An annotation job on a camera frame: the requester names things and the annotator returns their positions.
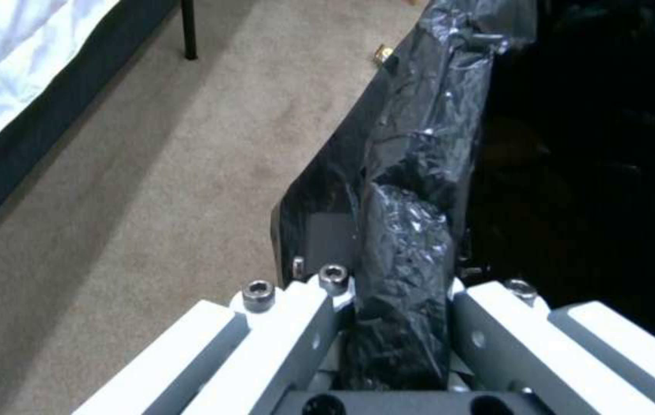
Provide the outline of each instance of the mounting hole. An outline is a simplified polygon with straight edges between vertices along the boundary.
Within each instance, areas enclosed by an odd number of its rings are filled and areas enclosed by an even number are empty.
[[[337,397],[320,394],[309,399],[301,409],[302,415],[346,415],[345,405]]]
[[[490,395],[474,398],[470,401],[471,415],[514,415],[501,399]]]
[[[473,330],[473,332],[470,334],[470,339],[475,344],[478,349],[483,349],[486,347],[486,336],[483,335],[478,330]]]
[[[312,350],[317,350],[317,347],[320,346],[320,342],[322,339],[320,338],[320,334],[316,333],[314,339],[312,339]]]

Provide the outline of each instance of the metal screw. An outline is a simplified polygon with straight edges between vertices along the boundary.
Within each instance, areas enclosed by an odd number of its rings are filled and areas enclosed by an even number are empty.
[[[518,299],[524,301],[532,307],[537,299],[537,289],[530,285],[527,281],[512,278],[504,281],[504,287],[512,294],[516,295]]]
[[[250,312],[264,312],[274,305],[274,284],[264,281],[251,281],[243,288],[243,305]]]
[[[291,278],[301,281],[304,278],[304,257],[295,256],[291,262]]]
[[[320,286],[335,297],[348,290],[348,270],[345,266],[328,263],[320,268]]]

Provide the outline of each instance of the black trash bag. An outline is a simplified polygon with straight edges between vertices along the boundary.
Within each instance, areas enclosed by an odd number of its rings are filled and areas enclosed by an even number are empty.
[[[495,62],[486,119],[472,265],[655,335],[655,1],[550,2]]]
[[[448,373],[446,283],[453,238],[440,209],[417,194],[370,184],[356,273],[357,318],[343,387],[438,389]]]
[[[281,284],[296,255],[307,275],[327,262],[355,275],[345,386],[445,388],[445,299],[491,64],[532,40],[530,10],[530,0],[431,2],[274,209]]]

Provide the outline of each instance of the bed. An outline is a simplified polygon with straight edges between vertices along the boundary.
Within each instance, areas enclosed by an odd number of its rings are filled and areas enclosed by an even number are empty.
[[[0,205],[176,0],[0,3]],[[192,0],[181,0],[196,59]]]

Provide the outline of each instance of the black plastic bag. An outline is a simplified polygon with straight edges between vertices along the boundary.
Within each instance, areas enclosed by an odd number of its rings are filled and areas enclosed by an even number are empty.
[[[283,284],[296,255],[306,257],[307,275],[325,262],[355,275],[345,386],[445,387],[446,292],[491,64],[496,53],[530,42],[534,10],[530,1],[430,3],[274,209]],[[330,218],[334,227],[324,225]],[[342,252],[314,252],[325,241]]]

